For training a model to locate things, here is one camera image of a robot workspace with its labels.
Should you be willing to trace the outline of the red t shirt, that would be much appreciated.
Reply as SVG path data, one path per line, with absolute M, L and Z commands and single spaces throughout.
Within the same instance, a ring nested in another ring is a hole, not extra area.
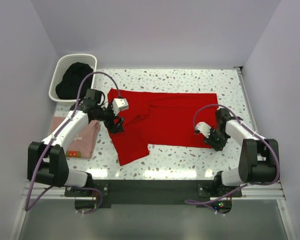
M 111 89 L 107 97 L 113 100 L 119 93 L 129 105 L 119 114 L 124 118 L 124 131 L 110 135 L 120 165 L 148 156 L 149 145 L 209 147 L 203 135 L 195 134 L 193 125 L 216 126 L 217 94 Z

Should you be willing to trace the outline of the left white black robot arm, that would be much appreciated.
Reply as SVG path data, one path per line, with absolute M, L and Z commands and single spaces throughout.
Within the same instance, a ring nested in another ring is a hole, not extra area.
M 118 96 L 104 107 L 101 103 L 104 96 L 102 91 L 88 89 L 85 97 L 70 108 L 66 118 L 49 136 L 28 146 L 27 179 L 32 184 L 76 187 L 82 196 L 93 192 L 91 174 L 70 169 L 66 152 L 77 134 L 92 121 L 103 122 L 111 134 L 123 132 L 124 118 L 119 113 L 129 108 L 128 101 Z

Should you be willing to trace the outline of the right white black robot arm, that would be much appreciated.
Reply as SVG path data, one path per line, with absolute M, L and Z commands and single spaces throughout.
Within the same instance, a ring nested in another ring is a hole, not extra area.
M 272 185 L 280 179 L 279 144 L 253 131 L 243 119 L 226 108 L 216 111 L 216 127 L 206 122 L 195 125 L 204 136 L 204 143 L 215 151 L 222 151 L 232 138 L 241 147 L 238 167 L 219 171 L 205 190 L 223 197 L 230 190 L 247 185 Z

